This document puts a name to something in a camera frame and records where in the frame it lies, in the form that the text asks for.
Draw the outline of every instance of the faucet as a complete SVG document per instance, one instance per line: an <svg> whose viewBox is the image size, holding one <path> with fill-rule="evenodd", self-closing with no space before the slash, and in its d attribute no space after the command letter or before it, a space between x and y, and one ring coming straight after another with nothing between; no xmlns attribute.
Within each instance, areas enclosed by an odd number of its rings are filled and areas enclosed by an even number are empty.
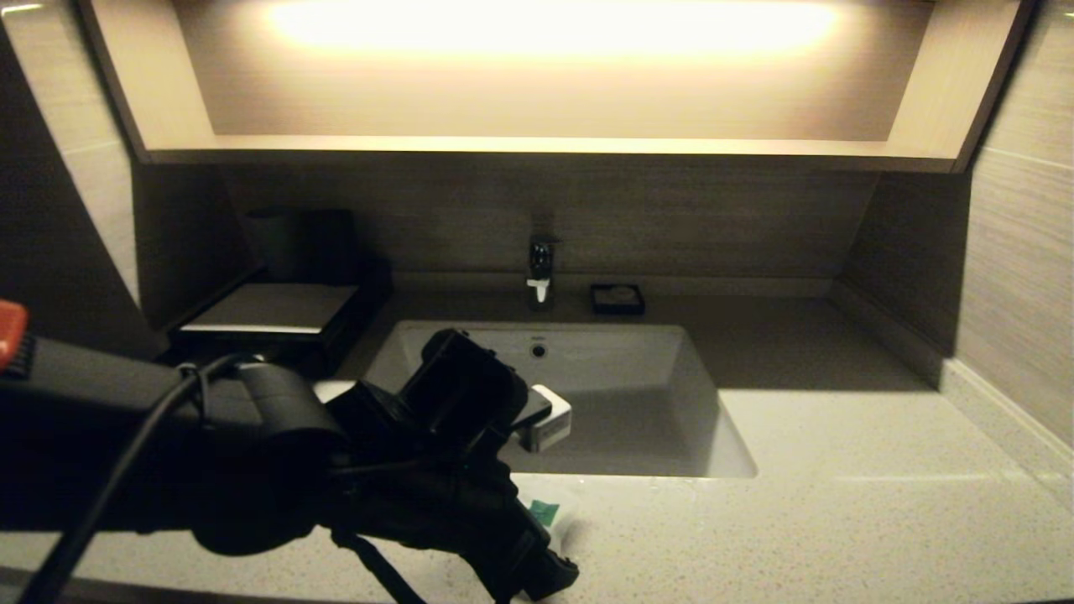
<svg viewBox="0 0 1074 604"><path fill-rule="evenodd" d="M560 240L548 235L529 238L529 273L526 278L529 307L534 311L552 308L552 245Z"/></svg>

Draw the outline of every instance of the soap dish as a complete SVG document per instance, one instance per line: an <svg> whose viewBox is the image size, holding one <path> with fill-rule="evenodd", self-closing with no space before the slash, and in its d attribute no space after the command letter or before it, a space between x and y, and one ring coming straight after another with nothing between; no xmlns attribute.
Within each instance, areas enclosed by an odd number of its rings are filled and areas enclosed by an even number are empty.
<svg viewBox="0 0 1074 604"><path fill-rule="evenodd" d="M590 299L597 315L645 314L645 299L636 285L594 284L590 286Z"/></svg>

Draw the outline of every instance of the power cord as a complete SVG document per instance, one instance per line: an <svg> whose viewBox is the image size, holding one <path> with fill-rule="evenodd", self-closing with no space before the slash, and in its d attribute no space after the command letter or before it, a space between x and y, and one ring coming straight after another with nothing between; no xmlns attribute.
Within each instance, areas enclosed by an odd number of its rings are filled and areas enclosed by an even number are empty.
<svg viewBox="0 0 1074 604"><path fill-rule="evenodd" d="M396 604L425 604L375 545L360 535L340 529L332 529L332 541L337 546L357 553L358 559L373 573Z"/></svg>
<svg viewBox="0 0 1074 604"><path fill-rule="evenodd" d="M146 445L161 427L163 420L187 402L195 390L203 390L204 384L237 364L257 362L258 360L257 357L244 354L221 357L206 365L202 371L184 372L185 377L157 399L149 408L146 418L142 420L142 425L139 426L134 437L131 438L113 464L107 479L97 492L92 503L74 524L74 528L64 532L60 541L53 547L48 558L30 579L30 584L26 586L23 595L18 599L18 604L50 604L56 601L83 552L86 551L90 540L93 538L101 516L104 515L108 504L126 484L134 463L142 456Z"/></svg>
<svg viewBox="0 0 1074 604"><path fill-rule="evenodd" d="M371 476L377 474L393 474L395 472L408 472L421 470L445 461L455 460L455 456L429 456L407 461L393 463L379 463L376 465L352 465L347 468L334 468L326 472L330 478L350 478L354 476Z"/></svg>

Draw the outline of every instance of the sink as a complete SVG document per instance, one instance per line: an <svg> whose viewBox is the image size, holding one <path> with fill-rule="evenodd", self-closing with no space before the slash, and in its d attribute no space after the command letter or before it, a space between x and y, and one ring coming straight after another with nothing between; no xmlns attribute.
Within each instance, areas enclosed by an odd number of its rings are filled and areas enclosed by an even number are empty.
<svg viewBox="0 0 1074 604"><path fill-rule="evenodd" d="M401 321L365 379L397 391L437 331L455 328L571 404L570 436L529 454L508 443L512 472L753 477L757 468L678 326Z"/></svg>

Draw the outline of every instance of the speckled countertop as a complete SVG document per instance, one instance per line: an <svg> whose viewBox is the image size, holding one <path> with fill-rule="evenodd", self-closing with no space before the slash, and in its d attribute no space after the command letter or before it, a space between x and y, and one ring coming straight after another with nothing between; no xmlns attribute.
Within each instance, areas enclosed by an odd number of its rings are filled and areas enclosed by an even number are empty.
<svg viewBox="0 0 1074 604"><path fill-rule="evenodd" d="M692 334L759 474L517 475L524 488L554 485L580 501L564 549L582 575L550 602L1074 598L1074 517L828 303L657 298L649 307L643 322ZM396 294L339 375L360 376L404 318L594 320L581 296L534 315L506 294ZM0 583L25 578L52 541L0 535ZM489 601L458 558L381 550L431 602ZM208 553L185 533L103 534L76 575L75 593L112 601L190 601L189 592L389 601L324 531L237 559Z"/></svg>

